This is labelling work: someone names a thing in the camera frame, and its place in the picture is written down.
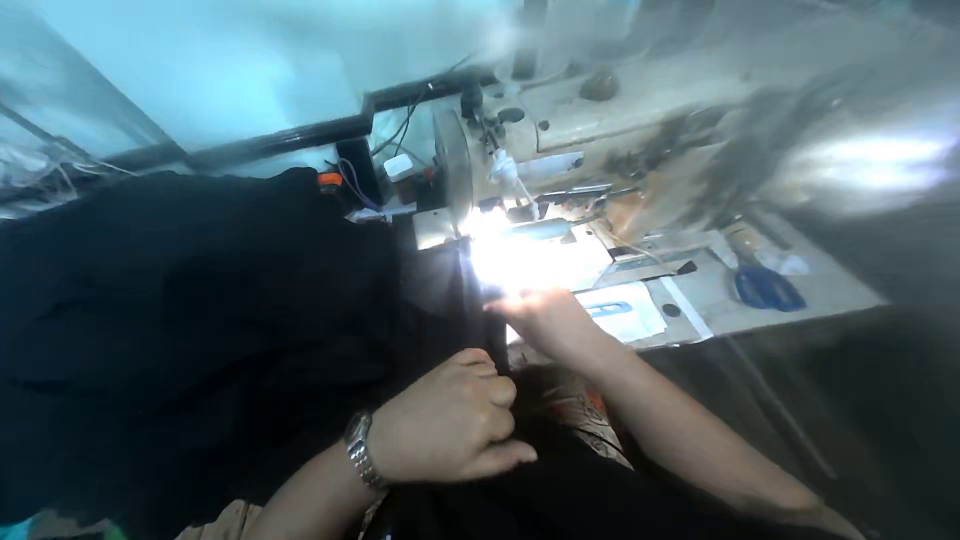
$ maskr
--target sewing machine light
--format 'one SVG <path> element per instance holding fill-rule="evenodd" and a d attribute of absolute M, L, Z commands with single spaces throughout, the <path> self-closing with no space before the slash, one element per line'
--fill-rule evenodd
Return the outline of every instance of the sewing machine light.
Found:
<path fill-rule="evenodd" d="M 587 289 L 612 262 L 587 226 L 574 228 L 575 241 L 564 243 L 561 238 L 536 240 L 509 234 L 511 227 L 502 209 L 485 213 L 475 209 L 465 224 L 477 278 L 505 294 L 548 287 Z"/>

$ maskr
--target metal watch strap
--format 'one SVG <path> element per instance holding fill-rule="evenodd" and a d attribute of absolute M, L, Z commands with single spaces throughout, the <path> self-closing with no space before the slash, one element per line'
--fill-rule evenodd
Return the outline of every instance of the metal watch strap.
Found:
<path fill-rule="evenodd" d="M 370 433 L 372 422 L 373 417 L 367 411 L 354 414 L 347 426 L 344 442 L 347 443 L 347 455 L 353 462 L 353 468 L 360 475 L 360 479 L 369 487 L 383 489 L 387 487 L 387 481 L 376 473 L 370 453 L 367 452 L 367 435 Z"/>

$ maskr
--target right hand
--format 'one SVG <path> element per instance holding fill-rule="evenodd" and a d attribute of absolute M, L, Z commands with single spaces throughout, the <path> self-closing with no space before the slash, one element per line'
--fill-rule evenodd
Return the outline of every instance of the right hand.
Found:
<path fill-rule="evenodd" d="M 528 292 L 490 302 L 484 310 L 506 317 L 511 327 L 538 352 L 590 378 L 602 358 L 623 346 L 604 332 L 568 290 Z"/>
<path fill-rule="evenodd" d="M 536 461 L 532 446 L 508 440 L 515 397 L 513 381 L 497 375 L 487 353 L 461 351 L 373 414 L 374 469 L 390 482 L 455 482 Z"/>

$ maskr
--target scissors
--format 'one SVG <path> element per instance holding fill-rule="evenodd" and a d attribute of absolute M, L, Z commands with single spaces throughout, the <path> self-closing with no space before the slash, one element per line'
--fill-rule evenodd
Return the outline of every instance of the scissors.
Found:
<path fill-rule="evenodd" d="M 744 257 L 740 258 L 733 283 L 746 306 L 784 312 L 806 308 L 806 300 L 787 278 L 766 266 L 750 263 Z"/>

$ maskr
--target orange cap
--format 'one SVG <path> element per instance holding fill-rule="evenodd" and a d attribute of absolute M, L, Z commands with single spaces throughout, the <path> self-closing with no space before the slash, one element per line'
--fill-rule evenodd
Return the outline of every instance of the orange cap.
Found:
<path fill-rule="evenodd" d="M 317 175 L 317 185 L 343 185 L 344 177 L 340 173 L 320 173 Z"/>

